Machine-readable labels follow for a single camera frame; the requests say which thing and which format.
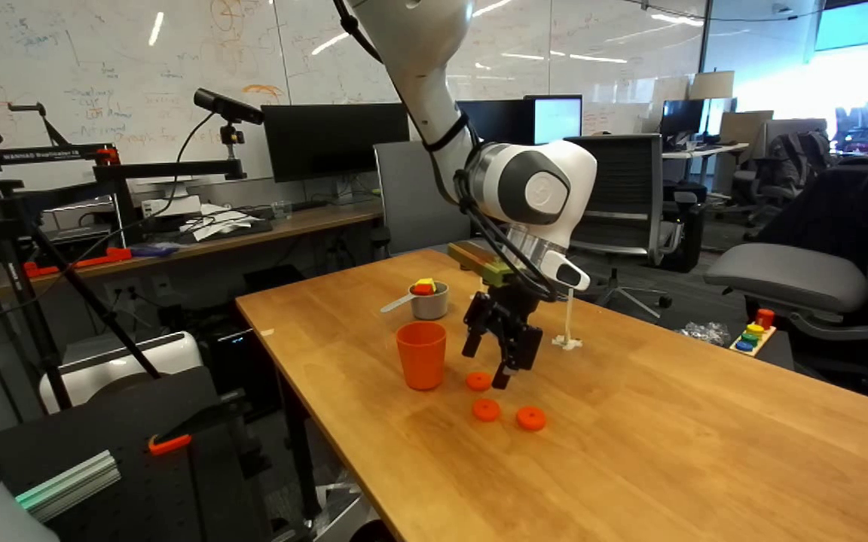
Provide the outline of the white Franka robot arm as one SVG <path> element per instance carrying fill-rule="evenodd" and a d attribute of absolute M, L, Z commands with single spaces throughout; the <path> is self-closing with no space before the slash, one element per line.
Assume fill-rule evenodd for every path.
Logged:
<path fill-rule="evenodd" d="M 591 285 L 569 260 L 569 241 L 598 182 L 598 159 L 572 143 L 487 143 L 445 85 L 445 67 L 474 21 L 474 0 L 333 0 L 342 26 L 386 70 L 422 147 L 438 191 L 474 220 L 507 266 L 507 278 L 475 292 L 463 354 L 491 330 L 501 347 L 495 388 L 530 372 L 544 330 L 530 325 L 539 302 L 565 302 Z"/>

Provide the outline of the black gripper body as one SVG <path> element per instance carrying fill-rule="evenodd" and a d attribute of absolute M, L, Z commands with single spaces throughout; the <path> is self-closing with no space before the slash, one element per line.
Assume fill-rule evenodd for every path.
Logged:
<path fill-rule="evenodd" d="M 467 304 L 463 325 L 485 322 L 485 334 L 497 336 L 501 360 L 511 359 L 517 372 L 530 372 L 544 330 L 528 322 L 536 297 L 521 285 L 501 285 L 475 292 Z"/>

